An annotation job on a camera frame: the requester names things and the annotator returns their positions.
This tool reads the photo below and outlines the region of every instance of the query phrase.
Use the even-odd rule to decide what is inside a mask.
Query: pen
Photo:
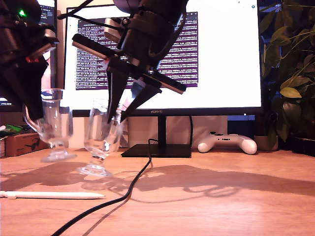
[[[23,192],[23,191],[0,191],[0,198],[44,198],[44,199],[97,199],[104,195],[87,192]]]

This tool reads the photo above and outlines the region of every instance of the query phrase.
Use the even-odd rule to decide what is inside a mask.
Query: monitor base
[[[122,153],[122,157],[149,157],[148,153],[148,144],[136,144]],[[167,144],[160,148],[158,144],[150,144],[150,154],[151,157],[190,158],[191,147],[189,144]]]

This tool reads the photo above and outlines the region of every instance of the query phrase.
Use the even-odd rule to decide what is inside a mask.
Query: game controller
[[[255,154],[257,144],[254,140],[238,134],[211,134],[202,139],[198,145],[199,152],[207,152],[215,145],[236,145],[247,154]]]

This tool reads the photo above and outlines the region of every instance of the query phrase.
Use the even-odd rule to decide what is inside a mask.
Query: glass mug
[[[108,100],[93,100],[84,140],[85,148],[92,154],[92,157],[87,166],[77,169],[81,174],[102,177],[111,175],[105,169],[104,160],[118,150],[125,122],[121,122],[121,110],[118,107],[115,116],[107,123],[107,107]]]
[[[52,151],[42,162],[57,162],[76,157],[68,153],[65,146],[73,135],[72,109],[70,99],[65,98],[65,91],[60,88],[42,90],[44,117],[33,121],[24,106],[26,123],[39,134],[42,141],[49,143]]]

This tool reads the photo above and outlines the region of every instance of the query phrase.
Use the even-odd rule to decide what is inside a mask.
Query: green light
[[[23,9],[20,10],[19,15],[26,17],[26,14],[24,13]]]

